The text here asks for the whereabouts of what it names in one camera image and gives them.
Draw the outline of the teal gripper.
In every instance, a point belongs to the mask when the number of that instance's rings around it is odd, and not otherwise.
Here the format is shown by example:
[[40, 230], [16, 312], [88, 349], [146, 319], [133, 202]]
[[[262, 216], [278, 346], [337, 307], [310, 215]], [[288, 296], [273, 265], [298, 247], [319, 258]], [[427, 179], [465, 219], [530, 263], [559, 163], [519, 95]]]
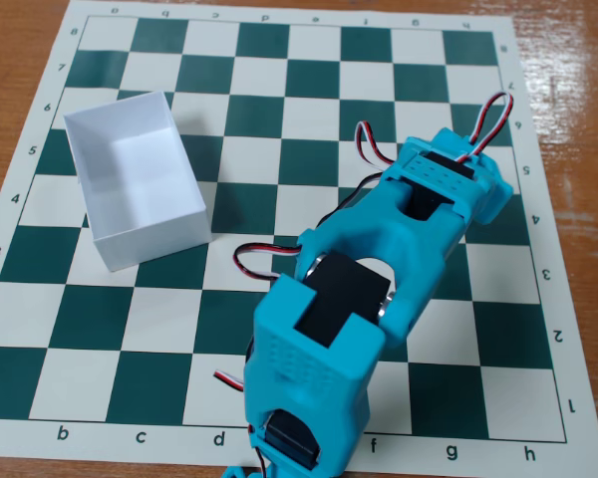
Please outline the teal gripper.
[[490, 223], [513, 194], [497, 163], [483, 152], [471, 156], [464, 163], [457, 163], [462, 153], [472, 150], [465, 137], [443, 128], [431, 142], [431, 151], [447, 157], [438, 166], [435, 179], [428, 185], [434, 192], [453, 202], [453, 211], [466, 224], [473, 220], [480, 224]]

